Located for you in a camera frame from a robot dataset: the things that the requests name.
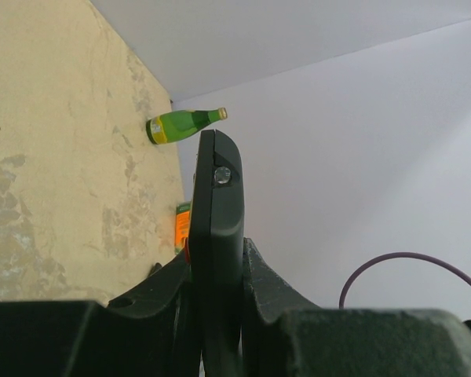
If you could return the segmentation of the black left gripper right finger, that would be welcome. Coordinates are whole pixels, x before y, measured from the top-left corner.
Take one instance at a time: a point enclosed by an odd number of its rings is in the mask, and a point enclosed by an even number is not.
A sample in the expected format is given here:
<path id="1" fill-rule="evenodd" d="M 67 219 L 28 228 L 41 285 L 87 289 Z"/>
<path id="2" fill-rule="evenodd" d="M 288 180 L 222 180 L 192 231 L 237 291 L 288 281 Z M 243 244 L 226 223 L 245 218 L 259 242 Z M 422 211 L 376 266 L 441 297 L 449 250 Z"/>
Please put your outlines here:
<path id="1" fill-rule="evenodd" d="M 435 309 L 323 309 L 243 251 L 247 376 L 471 376 L 471 331 Z"/>

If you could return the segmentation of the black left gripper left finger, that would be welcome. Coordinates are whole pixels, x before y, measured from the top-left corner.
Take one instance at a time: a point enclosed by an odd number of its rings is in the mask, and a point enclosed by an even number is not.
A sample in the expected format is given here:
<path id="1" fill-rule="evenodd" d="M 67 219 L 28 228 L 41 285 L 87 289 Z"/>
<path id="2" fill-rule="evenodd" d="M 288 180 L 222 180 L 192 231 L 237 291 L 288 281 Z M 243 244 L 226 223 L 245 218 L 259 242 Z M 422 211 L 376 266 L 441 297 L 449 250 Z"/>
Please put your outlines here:
<path id="1" fill-rule="evenodd" d="M 182 254 L 107 306 L 0 302 L 0 376 L 190 376 Z"/>

